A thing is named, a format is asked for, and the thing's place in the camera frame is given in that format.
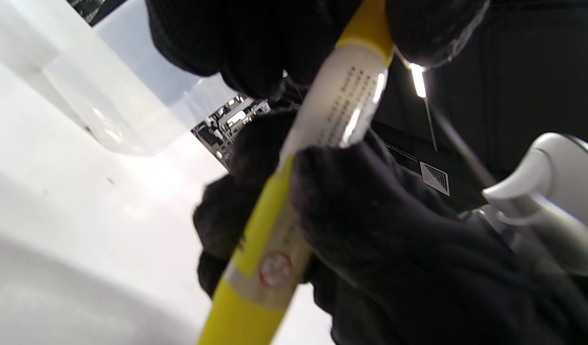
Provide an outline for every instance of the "person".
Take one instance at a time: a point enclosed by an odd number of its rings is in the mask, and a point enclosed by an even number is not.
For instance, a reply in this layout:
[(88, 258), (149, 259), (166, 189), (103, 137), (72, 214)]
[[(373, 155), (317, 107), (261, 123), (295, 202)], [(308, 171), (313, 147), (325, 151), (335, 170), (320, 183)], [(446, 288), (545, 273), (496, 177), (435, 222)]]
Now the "person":
[[(279, 98), (283, 70), (309, 85), (359, 0), (147, 0), (156, 47), (200, 76), (220, 72), (255, 98)], [(452, 59), (487, 0), (388, 0), (399, 56), (423, 66)], [(236, 26), (244, 18), (262, 25)], [(226, 18), (223, 25), (210, 22)], [(270, 42), (271, 50), (259, 49)], [(207, 186), (193, 222), (212, 295), (243, 232), (296, 109), (245, 127), (230, 173)], [(464, 221), (372, 131), (348, 149), (294, 158), (289, 202), (314, 259), (305, 281), (333, 317), (338, 345), (564, 344), (568, 319), (491, 229)]]

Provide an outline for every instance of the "white surface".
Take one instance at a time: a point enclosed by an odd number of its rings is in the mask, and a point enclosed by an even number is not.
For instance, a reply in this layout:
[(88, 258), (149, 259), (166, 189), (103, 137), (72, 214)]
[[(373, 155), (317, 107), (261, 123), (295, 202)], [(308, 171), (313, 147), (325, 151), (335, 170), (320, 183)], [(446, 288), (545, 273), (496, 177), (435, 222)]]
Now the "white surface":
[[(192, 135), (111, 153), (0, 63), (0, 345), (193, 343), (190, 215), (222, 174)], [(329, 344), (329, 323), (302, 288), (275, 343)]]

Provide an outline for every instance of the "yellow cap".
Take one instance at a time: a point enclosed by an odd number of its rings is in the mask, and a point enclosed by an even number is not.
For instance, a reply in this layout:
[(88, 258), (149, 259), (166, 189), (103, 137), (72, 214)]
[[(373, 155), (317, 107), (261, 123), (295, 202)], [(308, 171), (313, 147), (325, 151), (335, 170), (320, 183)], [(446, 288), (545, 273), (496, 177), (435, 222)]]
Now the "yellow cap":
[(385, 0), (364, 0), (340, 35), (336, 46), (355, 44), (375, 51), (389, 66), (394, 42), (385, 15)]

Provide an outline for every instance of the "finger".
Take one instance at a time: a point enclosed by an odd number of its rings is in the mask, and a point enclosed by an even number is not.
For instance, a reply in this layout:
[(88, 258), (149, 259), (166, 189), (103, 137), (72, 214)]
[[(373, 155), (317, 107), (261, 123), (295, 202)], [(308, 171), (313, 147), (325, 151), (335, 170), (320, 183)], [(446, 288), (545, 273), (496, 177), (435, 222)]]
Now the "finger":
[(488, 7), (489, 0), (388, 0), (386, 13), (401, 55), (434, 67), (460, 53)]
[(230, 0), (226, 20), (219, 24), (230, 35), (224, 37), (227, 52), (222, 76), (254, 98), (273, 96), (283, 76), (281, 53), (274, 50), (280, 37), (273, 3)]
[(335, 39), (338, 39), (360, 4), (362, 0), (328, 0), (328, 10), (333, 18), (336, 33)]
[[(397, 185), (365, 144), (344, 150), (315, 147), (294, 158), (290, 201), (305, 230), (357, 234), (357, 229), (379, 225), (373, 218), (382, 205), (393, 202), (390, 186)], [(345, 224), (347, 229), (338, 229)]]
[(245, 126), (233, 147), (230, 172), (239, 185), (262, 187), (275, 171), (296, 111), (272, 112)]
[(200, 254), (196, 273), (198, 274), (200, 287), (203, 288), (209, 297), (213, 297), (215, 288), (217, 288), (217, 284), (227, 266), (228, 260), (218, 260), (207, 252)]
[(230, 260), (260, 191), (261, 188), (237, 185), (230, 175), (207, 186), (192, 217), (207, 253), (219, 260)]
[(327, 1), (282, 0), (277, 2), (277, 13), (283, 66), (296, 83), (309, 85), (338, 36)]
[(199, 76), (215, 74), (224, 59), (224, 29), (215, 25), (222, 6), (221, 0), (147, 0), (154, 45), (183, 70)]

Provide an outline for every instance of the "ceiling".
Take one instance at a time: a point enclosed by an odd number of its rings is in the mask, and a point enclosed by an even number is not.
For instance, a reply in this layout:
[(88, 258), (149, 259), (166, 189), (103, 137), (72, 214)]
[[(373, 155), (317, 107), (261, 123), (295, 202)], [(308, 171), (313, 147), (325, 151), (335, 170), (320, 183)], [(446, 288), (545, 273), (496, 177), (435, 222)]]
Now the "ceiling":
[[(541, 133), (588, 142), (588, 1), (495, 1), (462, 53), (426, 72), (425, 84), (430, 105), (499, 179)], [(390, 68), (373, 128), (393, 147), (447, 172), (454, 206), (482, 202), (480, 185), (436, 125), (434, 151), (425, 105), (400, 63)], [(395, 156), (419, 171), (413, 159)]]

